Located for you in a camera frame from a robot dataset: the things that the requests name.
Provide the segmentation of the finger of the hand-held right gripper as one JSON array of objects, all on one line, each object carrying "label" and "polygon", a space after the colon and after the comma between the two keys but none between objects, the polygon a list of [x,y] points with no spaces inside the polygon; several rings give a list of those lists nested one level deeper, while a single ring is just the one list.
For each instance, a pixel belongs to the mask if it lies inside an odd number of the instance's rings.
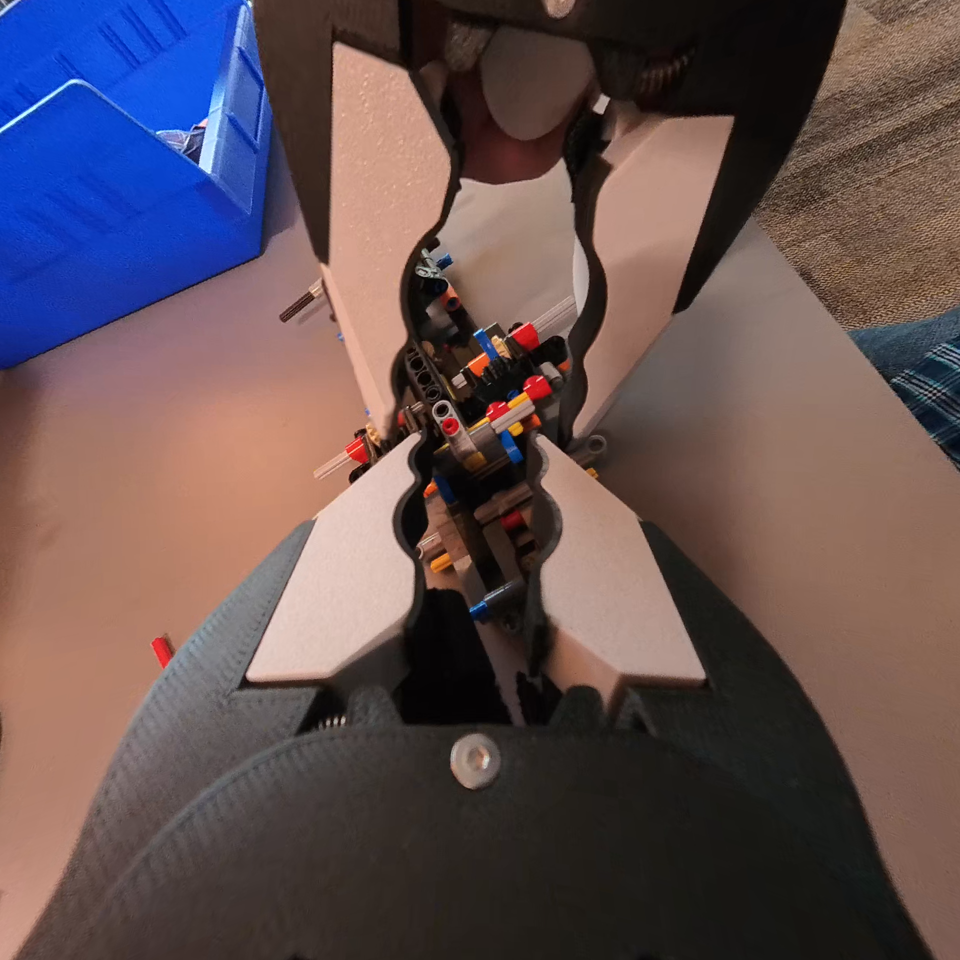
[{"label": "finger of the hand-held right gripper", "polygon": [[386,436],[409,333],[408,266],[446,219],[452,159],[419,80],[344,43],[332,47],[328,258],[321,276],[369,420]]},{"label": "finger of the hand-held right gripper", "polygon": [[594,430],[669,324],[734,123],[607,108],[606,146],[574,184],[586,285],[567,339],[559,446]]}]

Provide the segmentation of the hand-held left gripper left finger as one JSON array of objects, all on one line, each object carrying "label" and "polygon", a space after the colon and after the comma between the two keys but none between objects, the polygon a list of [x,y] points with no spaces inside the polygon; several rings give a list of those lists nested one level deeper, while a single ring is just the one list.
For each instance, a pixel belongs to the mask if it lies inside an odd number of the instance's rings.
[{"label": "hand-held left gripper left finger", "polygon": [[402,543],[400,510],[414,493],[413,434],[315,516],[246,668],[257,686],[319,682],[339,694],[392,692],[408,667],[403,634],[421,579]]}]

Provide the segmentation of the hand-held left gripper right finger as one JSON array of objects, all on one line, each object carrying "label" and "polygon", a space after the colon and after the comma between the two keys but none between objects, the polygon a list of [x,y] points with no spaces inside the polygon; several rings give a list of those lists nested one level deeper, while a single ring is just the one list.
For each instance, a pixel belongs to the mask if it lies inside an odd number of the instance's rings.
[{"label": "hand-held left gripper right finger", "polygon": [[528,444],[538,550],[527,591],[529,666],[558,691],[702,690],[702,666],[634,511],[549,438]]}]

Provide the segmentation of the multicoloured lego technic model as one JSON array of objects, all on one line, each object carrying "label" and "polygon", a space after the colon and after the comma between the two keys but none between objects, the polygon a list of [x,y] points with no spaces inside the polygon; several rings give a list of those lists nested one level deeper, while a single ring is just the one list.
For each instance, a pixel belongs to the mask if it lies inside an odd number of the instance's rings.
[{"label": "multicoloured lego technic model", "polygon": [[[410,337],[394,364],[397,405],[389,433],[381,436],[368,419],[318,477],[351,466],[356,482],[403,440],[421,434],[423,446],[412,458],[418,479],[398,518],[419,576],[403,637],[420,630],[416,622],[431,589],[427,571],[450,569],[473,622],[517,638],[539,553],[528,445],[535,435],[556,434],[571,357],[562,336],[544,338],[533,323],[508,332],[476,325],[447,279],[450,260],[434,255],[439,246],[429,237],[407,269]],[[296,531],[303,539],[266,627],[315,517]]]}]

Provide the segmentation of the person's right hand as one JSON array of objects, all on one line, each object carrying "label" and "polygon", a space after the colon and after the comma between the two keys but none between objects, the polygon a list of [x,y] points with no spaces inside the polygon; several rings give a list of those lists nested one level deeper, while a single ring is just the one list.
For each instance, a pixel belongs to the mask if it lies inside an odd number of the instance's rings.
[{"label": "person's right hand", "polygon": [[494,186],[538,179],[560,162],[566,130],[566,123],[561,122],[538,138],[520,140],[490,116],[479,123],[463,123],[461,176]]}]

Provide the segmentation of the blue plastic storage bin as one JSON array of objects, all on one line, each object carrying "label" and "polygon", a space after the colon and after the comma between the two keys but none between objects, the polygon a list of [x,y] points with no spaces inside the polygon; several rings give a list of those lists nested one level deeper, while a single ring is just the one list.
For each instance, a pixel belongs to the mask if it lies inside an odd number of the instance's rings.
[{"label": "blue plastic storage bin", "polygon": [[260,256],[250,2],[14,2],[1,61],[2,369]]}]

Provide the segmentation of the person's blue jeans leg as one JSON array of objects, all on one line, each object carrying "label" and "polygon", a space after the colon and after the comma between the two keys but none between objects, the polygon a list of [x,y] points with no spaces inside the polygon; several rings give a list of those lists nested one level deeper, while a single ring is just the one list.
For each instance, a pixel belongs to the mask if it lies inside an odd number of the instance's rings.
[{"label": "person's blue jeans leg", "polygon": [[849,338],[887,381],[915,368],[944,343],[959,340],[959,308],[940,316],[849,331]]}]

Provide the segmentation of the person's blue plaid clothing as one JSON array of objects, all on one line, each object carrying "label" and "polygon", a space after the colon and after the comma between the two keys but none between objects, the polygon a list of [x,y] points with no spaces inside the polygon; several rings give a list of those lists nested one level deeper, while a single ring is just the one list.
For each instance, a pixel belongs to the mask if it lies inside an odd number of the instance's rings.
[{"label": "person's blue plaid clothing", "polygon": [[959,467],[959,342],[943,342],[891,381],[942,453]]}]

